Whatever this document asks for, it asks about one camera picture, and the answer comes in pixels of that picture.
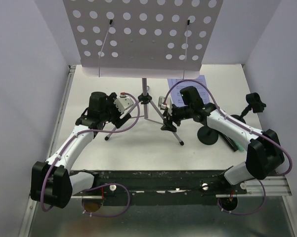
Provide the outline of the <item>green toy microphone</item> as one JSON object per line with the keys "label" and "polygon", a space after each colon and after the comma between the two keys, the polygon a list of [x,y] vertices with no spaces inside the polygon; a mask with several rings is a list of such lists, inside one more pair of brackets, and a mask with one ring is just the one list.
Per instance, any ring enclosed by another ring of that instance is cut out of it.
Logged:
{"label": "green toy microphone", "polygon": [[245,151],[244,147],[242,145],[240,145],[238,142],[234,141],[234,144],[236,145],[237,150],[239,150],[240,152]]}

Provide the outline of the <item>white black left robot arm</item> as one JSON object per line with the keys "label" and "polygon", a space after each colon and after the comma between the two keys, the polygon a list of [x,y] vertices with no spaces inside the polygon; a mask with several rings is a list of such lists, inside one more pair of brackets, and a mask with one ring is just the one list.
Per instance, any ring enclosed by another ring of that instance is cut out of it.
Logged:
{"label": "white black left robot arm", "polygon": [[64,208],[71,196],[79,192],[94,195],[99,191],[97,174],[83,170],[70,175],[70,171],[85,147],[98,133],[105,132],[107,123],[112,123],[117,133],[122,132],[121,126],[131,118],[125,111],[132,106],[138,107],[137,99],[126,92],[120,96],[104,92],[91,94],[88,107],[76,120],[64,144],[46,161],[37,161],[32,167],[30,197],[40,202],[42,211]]}

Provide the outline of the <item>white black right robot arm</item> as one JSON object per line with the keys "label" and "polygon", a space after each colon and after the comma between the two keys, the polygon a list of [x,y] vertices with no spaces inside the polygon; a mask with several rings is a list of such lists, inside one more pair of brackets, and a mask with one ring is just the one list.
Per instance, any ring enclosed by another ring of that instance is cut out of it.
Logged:
{"label": "white black right robot arm", "polygon": [[218,180],[217,187],[222,193],[231,192],[236,184],[249,179],[263,180],[284,162],[277,133],[273,130],[262,131],[248,126],[215,104],[205,104],[194,86],[181,89],[180,94],[184,102],[182,107],[164,96],[159,98],[158,106],[164,112],[162,130],[176,132],[182,120],[192,119],[238,142],[247,152],[244,162],[226,170]]}

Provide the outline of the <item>lilac tripod music stand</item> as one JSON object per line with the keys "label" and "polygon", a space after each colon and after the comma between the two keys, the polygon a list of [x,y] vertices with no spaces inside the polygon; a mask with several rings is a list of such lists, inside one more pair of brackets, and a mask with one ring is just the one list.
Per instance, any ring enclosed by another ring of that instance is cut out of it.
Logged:
{"label": "lilac tripod music stand", "polygon": [[220,0],[66,0],[85,72],[99,77],[195,79]]}

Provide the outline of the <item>black clip microphone stand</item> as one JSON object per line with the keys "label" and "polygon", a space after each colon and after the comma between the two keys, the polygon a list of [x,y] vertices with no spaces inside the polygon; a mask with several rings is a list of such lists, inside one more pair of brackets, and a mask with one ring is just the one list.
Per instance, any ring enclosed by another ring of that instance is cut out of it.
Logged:
{"label": "black clip microphone stand", "polygon": [[246,95],[247,106],[243,109],[240,115],[232,115],[233,118],[246,123],[244,117],[252,111],[254,114],[262,113],[266,108],[266,104],[261,101],[260,95],[256,92]]}

